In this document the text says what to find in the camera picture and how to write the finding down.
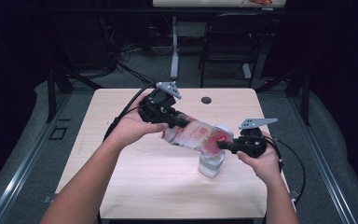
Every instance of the background table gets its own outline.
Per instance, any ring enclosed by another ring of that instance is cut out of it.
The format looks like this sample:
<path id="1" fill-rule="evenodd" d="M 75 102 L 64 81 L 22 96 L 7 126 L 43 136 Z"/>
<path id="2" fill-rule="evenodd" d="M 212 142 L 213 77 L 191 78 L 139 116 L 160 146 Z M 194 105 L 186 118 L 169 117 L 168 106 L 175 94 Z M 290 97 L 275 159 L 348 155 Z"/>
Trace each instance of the background table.
<path id="1" fill-rule="evenodd" d="M 56 192 L 74 176 L 103 141 L 110 123 L 138 90 L 97 90 L 77 136 Z M 227 126 L 238 137 L 246 118 L 263 118 L 252 89 L 181 89 L 173 107 L 210 123 Z M 212 102 L 205 105 L 201 98 Z M 263 217 L 267 190 L 251 167 L 226 151 L 220 174 L 198 171 L 199 155 L 144 136 L 121 153 L 101 206 L 102 218 Z"/>

